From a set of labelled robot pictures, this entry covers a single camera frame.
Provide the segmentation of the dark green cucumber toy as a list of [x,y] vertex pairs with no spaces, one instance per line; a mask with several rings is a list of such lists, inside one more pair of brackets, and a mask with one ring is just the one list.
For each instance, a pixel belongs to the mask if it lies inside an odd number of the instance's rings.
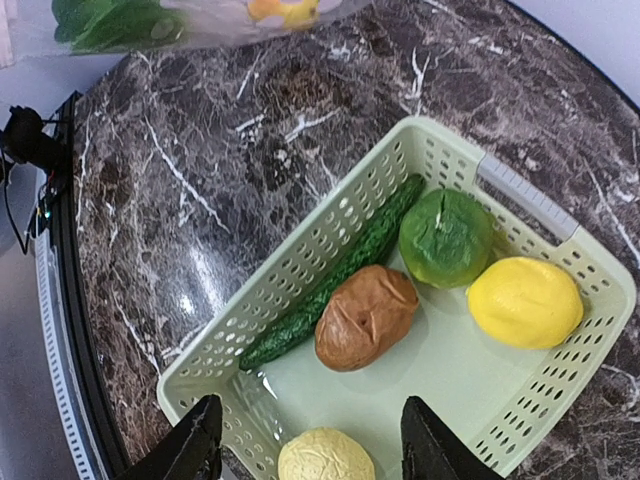
[[311,337],[333,292],[363,267],[379,264],[397,242],[402,218],[425,188],[411,174],[371,216],[364,232],[338,264],[291,311],[275,320],[239,357],[239,369],[254,370],[278,359]]

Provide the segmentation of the orange yellow toy food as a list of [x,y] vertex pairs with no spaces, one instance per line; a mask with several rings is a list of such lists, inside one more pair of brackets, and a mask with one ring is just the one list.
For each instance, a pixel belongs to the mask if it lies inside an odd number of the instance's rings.
[[254,0],[248,2],[247,10],[258,25],[297,29],[312,25],[317,20],[318,6],[318,0]]

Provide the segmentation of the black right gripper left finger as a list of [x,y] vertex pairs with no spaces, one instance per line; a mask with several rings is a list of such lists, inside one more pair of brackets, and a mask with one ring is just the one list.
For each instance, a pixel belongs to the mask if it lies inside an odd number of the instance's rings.
[[222,420],[220,397],[205,395],[149,454],[116,479],[219,479]]

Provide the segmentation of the green white bok choy toy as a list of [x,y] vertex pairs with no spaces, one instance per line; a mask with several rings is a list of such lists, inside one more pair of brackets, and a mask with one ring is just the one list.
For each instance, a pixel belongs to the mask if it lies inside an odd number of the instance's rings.
[[186,16],[158,1],[64,1],[51,3],[54,38],[75,54],[153,49],[180,40]]

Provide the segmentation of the pale yellow walnut toy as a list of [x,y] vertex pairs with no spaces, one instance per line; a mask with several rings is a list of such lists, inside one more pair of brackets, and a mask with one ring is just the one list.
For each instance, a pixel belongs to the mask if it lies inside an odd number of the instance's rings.
[[358,442],[339,430],[320,427],[305,431],[282,447],[278,478],[369,480],[375,478],[375,467]]

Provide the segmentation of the clear zip top bag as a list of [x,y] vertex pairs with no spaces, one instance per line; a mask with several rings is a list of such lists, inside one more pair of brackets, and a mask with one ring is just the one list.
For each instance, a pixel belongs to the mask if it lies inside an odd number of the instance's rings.
[[29,57],[242,45],[343,19],[363,1],[53,0],[1,4],[1,65]]

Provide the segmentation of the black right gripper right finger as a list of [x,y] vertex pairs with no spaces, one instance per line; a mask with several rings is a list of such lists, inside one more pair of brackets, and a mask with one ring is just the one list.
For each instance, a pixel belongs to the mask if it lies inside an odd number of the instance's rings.
[[500,480],[419,397],[401,416],[404,480]]

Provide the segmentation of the brown mushroom toy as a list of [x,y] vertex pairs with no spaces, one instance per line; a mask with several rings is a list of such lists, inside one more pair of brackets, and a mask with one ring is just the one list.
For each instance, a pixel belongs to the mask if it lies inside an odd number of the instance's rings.
[[334,371],[364,368],[408,334],[418,307],[405,273],[363,267],[331,295],[315,329],[316,356]]

